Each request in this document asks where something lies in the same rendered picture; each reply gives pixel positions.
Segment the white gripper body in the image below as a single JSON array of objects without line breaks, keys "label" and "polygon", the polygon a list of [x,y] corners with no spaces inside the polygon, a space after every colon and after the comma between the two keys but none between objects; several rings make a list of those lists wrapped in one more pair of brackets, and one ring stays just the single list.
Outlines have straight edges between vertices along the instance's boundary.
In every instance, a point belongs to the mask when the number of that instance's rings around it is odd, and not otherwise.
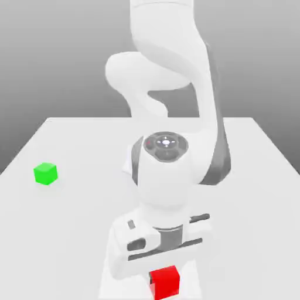
[{"label": "white gripper body", "polygon": [[209,239],[198,238],[165,252],[155,249],[147,253],[120,255],[111,260],[111,275],[115,279],[124,279],[172,265],[181,268],[184,263],[199,259],[203,254],[206,255],[209,250]]}]

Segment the small red cube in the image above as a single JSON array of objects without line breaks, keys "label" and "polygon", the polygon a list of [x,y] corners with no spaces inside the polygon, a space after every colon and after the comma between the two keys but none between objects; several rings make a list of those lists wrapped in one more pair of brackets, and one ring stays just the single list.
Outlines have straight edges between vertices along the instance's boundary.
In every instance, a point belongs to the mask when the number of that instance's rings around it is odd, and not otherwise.
[{"label": "small red cube", "polygon": [[174,265],[151,271],[149,287],[154,300],[162,300],[179,294],[180,275]]}]

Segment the small green cube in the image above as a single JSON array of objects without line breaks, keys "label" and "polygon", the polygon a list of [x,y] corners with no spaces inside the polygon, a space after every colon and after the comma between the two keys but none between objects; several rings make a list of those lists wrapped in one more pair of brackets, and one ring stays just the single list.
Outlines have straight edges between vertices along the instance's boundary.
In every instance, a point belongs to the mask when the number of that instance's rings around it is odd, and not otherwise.
[{"label": "small green cube", "polygon": [[42,185],[49,185],[57,180],[57,166],[52,163],[41,163],[33,169],[35,181]]}]

